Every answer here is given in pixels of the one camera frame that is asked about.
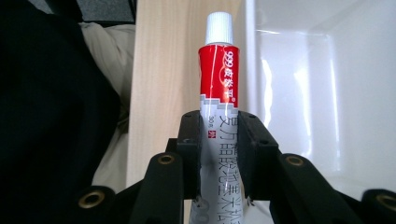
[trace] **black fabric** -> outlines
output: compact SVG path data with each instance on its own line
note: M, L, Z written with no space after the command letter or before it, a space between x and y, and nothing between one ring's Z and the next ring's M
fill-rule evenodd
M0 223L63 223L119 109L74 21L0 0Z

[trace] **white tube cap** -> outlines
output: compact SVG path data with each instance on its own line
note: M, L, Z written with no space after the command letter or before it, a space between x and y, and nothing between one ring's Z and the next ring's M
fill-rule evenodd
M207 17L205 44L233 44L233 17L227 12L213 12Z

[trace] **toothpaste tube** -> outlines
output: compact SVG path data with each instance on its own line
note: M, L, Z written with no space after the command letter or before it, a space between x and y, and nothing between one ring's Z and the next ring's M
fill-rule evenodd
M237 167L239 49L233 46L232 16L207 18L201 65L201 197L191 206L190 224L242 224Z

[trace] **black cloth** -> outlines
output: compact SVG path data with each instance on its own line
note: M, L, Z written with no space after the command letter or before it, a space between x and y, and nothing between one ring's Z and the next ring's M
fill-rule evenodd
M0 223L63 223L119 110L78 24L0 0Z

